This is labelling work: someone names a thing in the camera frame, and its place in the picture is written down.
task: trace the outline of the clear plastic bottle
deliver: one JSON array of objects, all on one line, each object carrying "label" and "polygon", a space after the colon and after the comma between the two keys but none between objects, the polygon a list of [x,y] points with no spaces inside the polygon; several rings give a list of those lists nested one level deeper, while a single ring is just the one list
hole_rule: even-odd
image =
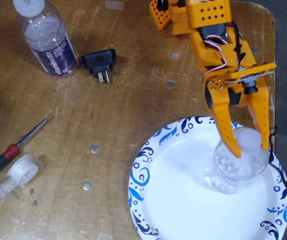
[{"label": "clear plastic bottle", "polygon": [[22,36],[43,69],[54,78],[70,75],[77,55],[57,9],[45,0],[13,0]]},{"label": "clear plastic bottle", "polygon": [[269,163],[269,152],[261,148],[262,138],[258,131],[238,127],[233,130],[241,158],[235,157],[220,141],[210,164],[210,182],[224,194],[241,192]]}]

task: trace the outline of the metal rivet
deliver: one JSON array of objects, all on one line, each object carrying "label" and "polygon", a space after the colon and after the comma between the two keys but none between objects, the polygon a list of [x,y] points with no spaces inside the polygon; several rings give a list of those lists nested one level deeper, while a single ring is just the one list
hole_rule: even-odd
[{"label": "metal rivet", "polygon": [[251,51],[253,54],[257,54],[259,52],[258,47],[256,47],[256,46],[252,46]]},{"label": "metal rivet", "polygon": [[167,82],[167,88],[173,89],[175,87],[175,83],[173,81]]},{"label": "metal rivet", "polygon": [[90,147],[90,152],[92,152],[93,154],[98,153],[98,151],[99,151],[99,147],[97,145],[92,145]]},{"label": "metal rivet", "polygon": [[171,56],[173,59],[176,59],[176,58],[178,58],[179,54],[178,54],[177,51],[172,51],[172,52],[170,53],[170,56]]},{"label": "metal rivet", "polygon": [[86,181],[82,187],[85,191],[89,191],[90,189],[92,189],[92,184],[89,181]]}]

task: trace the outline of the white paper plate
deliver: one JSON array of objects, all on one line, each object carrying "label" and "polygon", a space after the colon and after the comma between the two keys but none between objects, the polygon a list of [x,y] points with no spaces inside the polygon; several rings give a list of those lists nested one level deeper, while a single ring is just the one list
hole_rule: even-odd
[{"label": "white paper plate", "polygon": [[[282,239],[287,190],[271,166],[239,194],[222,194],[198,181],[197,169],[212,157],[219,140],[212,118],[189,117],[145,143],[128,188],[130,213],[143,240]],[[273,164],[284,173],[276,158]]]}]

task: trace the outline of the robotic arm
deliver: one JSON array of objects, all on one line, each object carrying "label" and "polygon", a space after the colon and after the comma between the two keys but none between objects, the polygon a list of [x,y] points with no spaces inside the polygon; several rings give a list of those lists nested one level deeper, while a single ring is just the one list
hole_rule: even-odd
[{"label": "robotic arm", "polygon": [[190,34],[196,63],[202,77],[210,116],[222,141],[241,158],[231,128],[229,106],[248,107],[261,134],[263,150],[269,147],[269,91],[264,76],[276,64],[258,65],[247,41],[232,21],[230,0],[153,0],[149,10],[162,31],[173,22],[172,34]]}]

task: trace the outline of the clear tape dispenser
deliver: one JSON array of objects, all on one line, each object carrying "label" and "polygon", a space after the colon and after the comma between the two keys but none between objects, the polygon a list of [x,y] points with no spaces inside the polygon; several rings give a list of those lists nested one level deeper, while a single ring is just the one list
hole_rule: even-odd
[{"label": "clear tape dispenser", "polygon": [[43,162],[32,154],[19,158],[6,174],[7,180],[0,185],[0,197],[7,201],[10,196],[18,198],[31,179],[43,167]]}]

